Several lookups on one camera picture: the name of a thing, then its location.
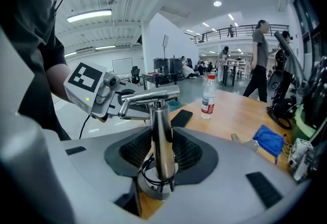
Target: floor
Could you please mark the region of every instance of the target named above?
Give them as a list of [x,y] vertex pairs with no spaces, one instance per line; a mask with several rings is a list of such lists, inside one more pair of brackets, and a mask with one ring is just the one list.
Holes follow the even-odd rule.
[[[180,97],[178,98],[179,107],[191,103],[196,99],[201,99],[205,81],[205,77],[178,81],[177,85],[180,88]],[[242,95],[248,83],[249,79],[236,79],[234,87],[218,84],[217,89]],[[268,93],[268,103],[271,103],[269,95],[270,93]],[[250,97],[259,99],[258,91],[253,92]],[[87,118],[87,114],[77,106],[63,100],[57,100],[55,103],[55,110],[60,124],[66,130],[68,135],[72,139],[78,139],[83,123]],[[108,119],[105,123],[90,118],[85,124],[82,138],[93,138],[121,132],[135,128],[139,126],[140,123],[142,122],[137,120],[121,120],[118,117]]]

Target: black pants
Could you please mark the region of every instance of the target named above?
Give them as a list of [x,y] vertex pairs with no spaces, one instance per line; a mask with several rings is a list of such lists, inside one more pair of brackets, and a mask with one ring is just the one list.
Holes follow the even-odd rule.
[[277,88],[277,92],[276,92],[276,94],[281,95],[280,100],[285,99],[285,95],[291,84],[292,77],[293,77],[292,74],[288,73],[287,71],[284,71],[281,85]]
[[263,102],[267,102],[267,79],[266,79],[266,69],[263,66],[257,65],[253,70],[253,75],[250,83],[246,87],[243,96],[248,97],[258,89],[259,98]]
[[198,71],[199,71],[199,73],[200,73],[201,76],[204,75],[204,74],[203,74],[203,70],[204,70],[204,67],[203,67],[203,66],[199,66],[199,67],[198,67]]

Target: desk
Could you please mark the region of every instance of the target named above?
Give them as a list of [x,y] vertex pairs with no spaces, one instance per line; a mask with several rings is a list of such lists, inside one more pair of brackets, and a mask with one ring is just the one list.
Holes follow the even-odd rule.
[[231,86],[234,86],[235,83],[235,74],[236,74],[236,66],[235,65],[226,65],[226,64],[218,64],[219,66],[223,66],[223,85],[227,86],[227,75],[228,75],[228,67],[232,66],[233,67],[233,80],[231,83]]
[[[231,140],[231,134],[236,133],[242,142],[253,138],[262,124],[265,124],[277,134],[287,134],[291,138],[291,131],[279,127],[266,113],[267,104],[258,100],[243,97],[234,93],[217,90],[214,112],[211,119],[203,119],[200,116],[201,99],[192,102],[170,113],[170,118],[175,117],[181,109],[193,112],[193,116],[186,128],[201,131],[210,135]],[[275,162],[268,152],[259,148],[263,157]],[[278,157],[278,167],[287,170],[287,157],[281,153]],[[139,195],[142,209],[142,218],[149,218],[161,205],[162,202],[151,199],[143,192]]]
[[157,76],[152,76],[149,74],[142,74],[142,78],[143,78],[143,84],[144,84],[144,90],[147,90],[147,84],[146,81],[155,84],[155,87],[159,87],[159,85],[162,84],[168,84],[172,81],[174,81],[174,84],[177,85],[177,75],[178,74],[159,74]]

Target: balcony railing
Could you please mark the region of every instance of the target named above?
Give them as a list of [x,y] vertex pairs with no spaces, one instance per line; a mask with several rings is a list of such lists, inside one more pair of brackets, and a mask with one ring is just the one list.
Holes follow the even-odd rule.
[[[231,36],[231,33],[228,34],[229,28],[224,28],[216,31],[210,31],[203,33],[198,36],[192,36],[190,34],[185,33],[195,44],[207,42],[207,41],[213,41],[218,40],[222,38],[228,38],[228,37],[246,37],[250,36],[252,37],[253,32],[255,31],[256,25],[244,25],[244,26],[238,26],[233,27],[233,34]],[[269,31],[265,36],[274,36],[274,33],[276,31],[283,32],[284,30],[288,31],[289,26],[288,25],[269,25]]]

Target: water bottle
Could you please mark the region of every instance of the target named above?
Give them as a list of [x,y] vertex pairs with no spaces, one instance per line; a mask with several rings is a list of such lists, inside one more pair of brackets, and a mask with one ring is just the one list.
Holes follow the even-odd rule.
[[206,82],[202,96],[201,117],[204,119],[210,119],[211,114],[214,111],[216,100],[216,75],[209,74],[208,81]]

